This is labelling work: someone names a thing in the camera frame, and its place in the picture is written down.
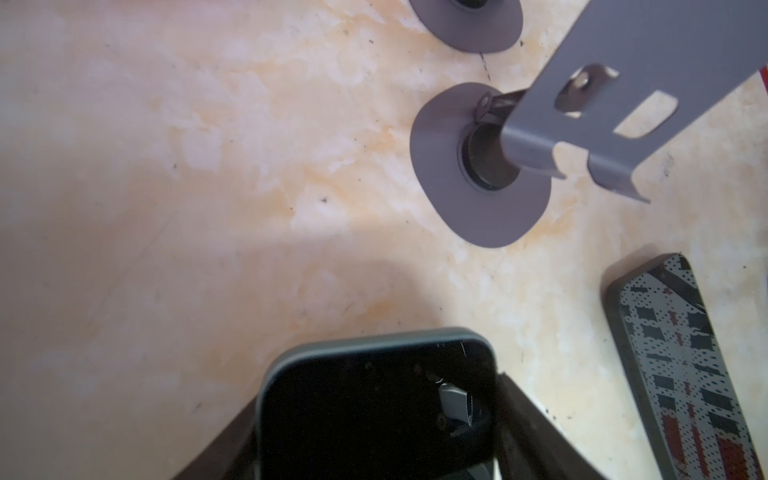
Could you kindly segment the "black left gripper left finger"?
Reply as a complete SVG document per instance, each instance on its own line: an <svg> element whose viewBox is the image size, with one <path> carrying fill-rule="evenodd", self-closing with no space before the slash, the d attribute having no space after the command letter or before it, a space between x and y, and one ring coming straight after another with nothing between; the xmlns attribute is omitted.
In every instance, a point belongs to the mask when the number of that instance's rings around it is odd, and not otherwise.
<svg viewBox="0 0 768 480"><path fill-rule="evenodd" d="M256 479L256 404L254 397L173 480Z"/></svg>

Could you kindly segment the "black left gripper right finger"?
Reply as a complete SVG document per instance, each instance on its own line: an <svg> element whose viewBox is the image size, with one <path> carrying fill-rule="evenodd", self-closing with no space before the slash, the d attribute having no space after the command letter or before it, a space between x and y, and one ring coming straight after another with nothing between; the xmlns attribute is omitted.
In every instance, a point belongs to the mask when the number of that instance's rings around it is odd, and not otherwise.
<svg viewBox="0 0 768 480"><path fill-rule="evenodd" d="M495 387L494 454L503 479L601 479L510 377Z"/></svg>

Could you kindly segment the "black phone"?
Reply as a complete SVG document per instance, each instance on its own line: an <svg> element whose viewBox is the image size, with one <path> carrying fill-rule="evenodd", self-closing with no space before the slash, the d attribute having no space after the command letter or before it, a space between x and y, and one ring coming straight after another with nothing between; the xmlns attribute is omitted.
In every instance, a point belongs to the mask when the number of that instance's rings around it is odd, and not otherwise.
<svg viewBox="0 0 768 480"><path fill-rule="evenodd" d="M602 304L661 476L765 478L688 260L646 262Z"/></svg>
<svg viewBox="0 0 768 480"><path fill-rule="evenodd" d="M268 368L259 479L490 479L497 364L465 328L322 341Z"/></svg>

